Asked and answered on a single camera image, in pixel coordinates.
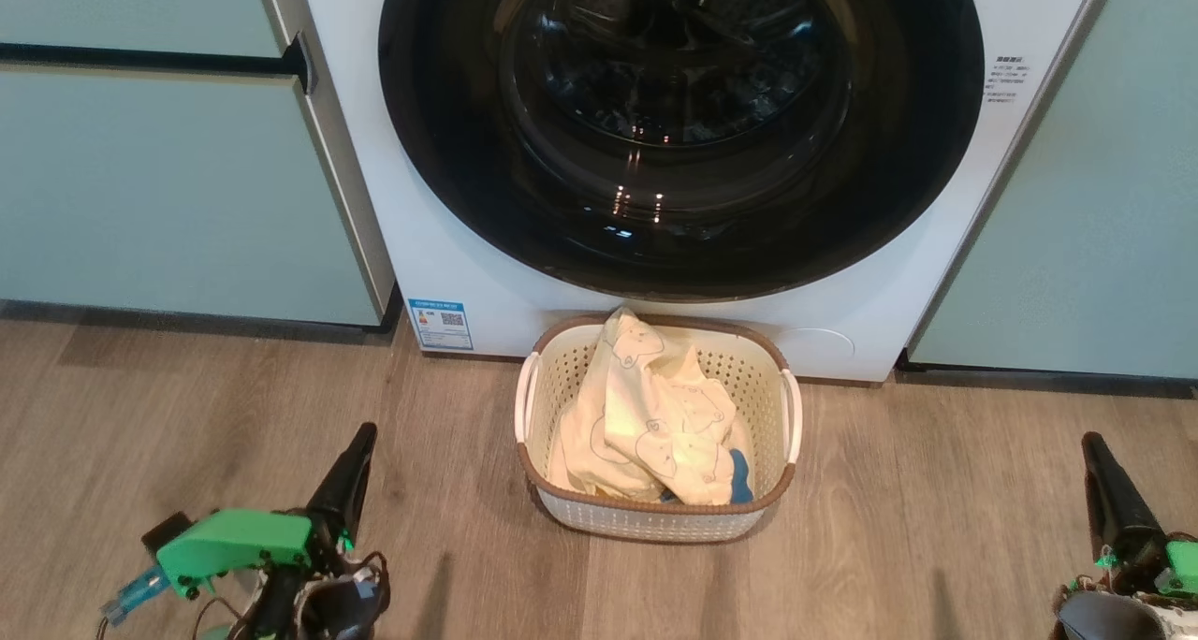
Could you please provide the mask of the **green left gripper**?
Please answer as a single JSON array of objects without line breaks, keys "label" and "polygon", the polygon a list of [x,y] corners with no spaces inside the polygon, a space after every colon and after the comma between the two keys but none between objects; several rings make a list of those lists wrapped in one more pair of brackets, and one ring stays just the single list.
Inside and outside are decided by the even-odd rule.
[{"label": "green left gripper", "polygon": [[183,512],[168,517],[155,526],[155,563],[188,599],[201,590],[213,592],[217,576],[237,570],[332,570],[357,542],[377,435],[376,423],[359,425],[307,511],[222,509],[196,521]]}]

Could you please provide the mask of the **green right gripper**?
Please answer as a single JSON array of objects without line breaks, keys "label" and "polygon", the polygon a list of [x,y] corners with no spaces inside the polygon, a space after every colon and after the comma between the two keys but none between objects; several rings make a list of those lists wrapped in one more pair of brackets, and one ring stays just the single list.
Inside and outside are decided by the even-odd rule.
[{"label": "green right gripper", "polygon": [[1099,431],[1081,440],[1090,541],[1121,596],[1197,596],[1197,543],[1169,539]]}]

